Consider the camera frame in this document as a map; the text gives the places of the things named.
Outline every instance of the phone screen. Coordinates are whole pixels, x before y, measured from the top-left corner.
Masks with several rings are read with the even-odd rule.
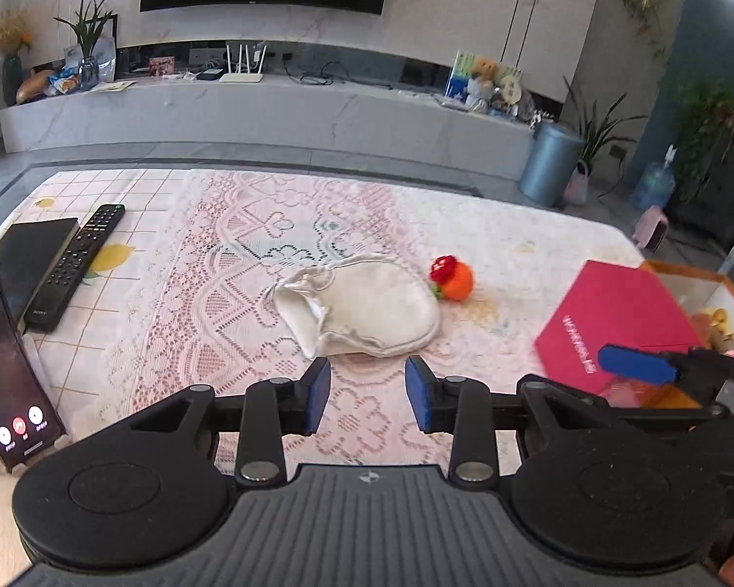
[[[0,458],[8,470],[64,433],[39,384],[0,292]]]

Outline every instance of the green plant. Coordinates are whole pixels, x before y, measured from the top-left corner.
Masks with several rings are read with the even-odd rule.
[[[612,113],[628,96],[628,93],[624,92],[615,101],[615,103],[609,107],[603,118],[599,119],[598,101],[593,101],[592,109],[589,109],[585,100],[573,89],[572,85],[568,82],[568,79],[564,77],[563,80],[565,81],[565,85],[568,87],[568,93],[571,96],[573,107],[577,113],[577,130],[579,135],[585,141],[584,146],[581,148],[579,159],[577,160],[577,169],[582,174],[589,176],[593,172],[593,159],[596,158],[596,155],[600,152],[603,146],[615,141],[620,141],[622,143],[636,143],[636,139],[630,136],[615,136],[612,135],[612,131],[621,123],[635,121],[636,119],[646,119],[647,115],[635,115],[625,117],[624,119],[612,119]]]
[[[658,39],[662,34],[661,19],[658,17],[659,4],[652,0],[621,0],[631,19],[639,21],[636,35],[646,37],[647,45],[652,49],[653,59],[661,59],[666,55],[666,46]]]
[[[674,178],[679,199],[686,202],[699,191],[707,173],[707,157],[734,114],[734,90],[720,82],[701,80],[679,86],[677,100]]]
[[[84,8],[84,0],[79,4],[79,10],[76,12],[76,20],[69,22],[67,19],[55,18],[58,22],[68,24],[76,33],[76,42],[81,46],[81,52],[85,59],[92,57],[92,51],[95,48],[95,42],[101,37],[103,27],[109,18],[114,15],[114,11],[103,12],[103,4],[106,0],[90,0],[87,8]],[[90,6],[93,7],[92,16],[90,14]]]

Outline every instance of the potted plant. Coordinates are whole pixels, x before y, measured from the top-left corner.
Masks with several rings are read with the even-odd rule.
[[[79,4],[79,10],[76,11],[76,19],[69,22],[67,19],[55,18],[58,22],[68,24],[76,33],[76,42],[81,46],[82,59],[79,64],[79,89],[90,90],[95,84],[98,84],[98,64],[92,56],[95,49],[95,43],[103,33],[103,27],[107,20],[114,15],[114,11],[103,12],[103,4],[106,0],[100,2],[90,0],[87,8],[84,7],[84,0]]]
[[[567,203],[572,205],[584,205],[587,202],[587,188],[589,185],[590,174],[593,173],[593,160],[601,151],[601,148],[609,143],[636,143],[636,139],[630,136],[616,136],[612,131],[621,123],[627,121],[635,121],[636,119],[646,119],[647,115],[634,115],[624,117],[623,119],[612,119],[612,113],[623,103],[628,93],[625,92],[618,97],[606,114],[602,118],[598,117],[598,101],[593,101],[590,108],[585,103],[581,95],[578,94],[568,82],[563,78],[565,85],[568,87],[568,93],[571,96],[573,108],[577,112],[577,131],[584,145],[576,162],[576,171],[573,172],[571,182],[566,187],[564,198]]]
[[[687,203],[701,189],[710,153],[722,132],[728,130],[728,123],[734,116],[734,89],[722,83],[701,80],[679,86],[677,98],[675,198],[679,203]]]
[[[23,11],[0,13],[0,53],[3,54],[3,101],[16,104],[16,92],[22,85],[20,50],[30,48],[30,36]]]

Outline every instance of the black notebook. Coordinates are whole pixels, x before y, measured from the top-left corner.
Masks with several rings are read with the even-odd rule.
[[[79,231],[76,218],[15,223],[0,239],[0,286],[20,331],[41,283]]]

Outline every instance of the photo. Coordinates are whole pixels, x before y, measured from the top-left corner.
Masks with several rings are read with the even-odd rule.
[[[153,77],[174,74],[173,57],[151,57],[149,58],[149,74]]]

